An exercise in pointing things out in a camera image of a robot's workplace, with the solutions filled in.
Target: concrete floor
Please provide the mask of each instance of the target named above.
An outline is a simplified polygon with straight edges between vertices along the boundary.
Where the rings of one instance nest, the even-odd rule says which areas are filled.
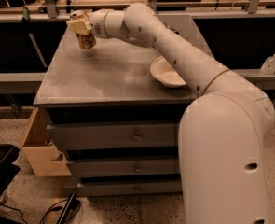
[[[0,107],[0,143],[17,145],[31,107],[23,108],[15,119],[10,108]],[[272,224],[275,224],[275,128],[264,145]],[[68,197],[63,187],[72,187],[72,177],[36,177],[24,153],[17,164],[21,171],[7,188],[7,205],[24,212],[29,224],[39,223],[55,202]],[[185,224],[184,203],[181,194],[106,197],[88,200],[79,198],[81,209],[69,223],[78,224]],[[20,214],[0,206],[0,215],[21,222]],[[51,213],[45,223],[56,223],[59,214]]]

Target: plate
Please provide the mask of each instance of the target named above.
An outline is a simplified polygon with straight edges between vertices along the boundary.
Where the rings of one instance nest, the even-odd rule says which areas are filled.
[[[186,83],[162,56],[157,57],[150,65],[152,76],[169,88],[184,86]]]

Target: drawer handle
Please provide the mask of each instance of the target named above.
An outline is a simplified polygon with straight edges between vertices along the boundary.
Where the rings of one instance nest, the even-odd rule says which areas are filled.
[[[60,155],[56,159],[54,159],[52,161],[63,161],[63,153],[60,152]]]
[[[134,142],[141,142],[143,139],[141,137],[141,135],[139,135],[138,133],[135,133],[133,136],[133,141]]]
[[[140,166],[136,166],[135,167],[135,172],[137,173],[137,174],[139,174],[140,172],[141,172],[141,168],[140,168]]]

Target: gray tabletop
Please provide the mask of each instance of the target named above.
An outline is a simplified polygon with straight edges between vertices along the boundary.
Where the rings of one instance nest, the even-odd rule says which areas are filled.
[[[155,80],[150,64],[160,54],[146,44],[97,39],[81,49],[66,30],[35,97],[36,106],[127,102],[181,103],[195,99],[187,88],[170,89]]]

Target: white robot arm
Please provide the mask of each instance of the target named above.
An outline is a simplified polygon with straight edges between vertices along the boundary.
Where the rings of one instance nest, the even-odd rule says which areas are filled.
[[[275,120],[256,86],[165,27],[145,4],[90,17],[99,38],[152,44],[199,97],[182,116],[179,160],[189,224],[270,223],[263,142]]]

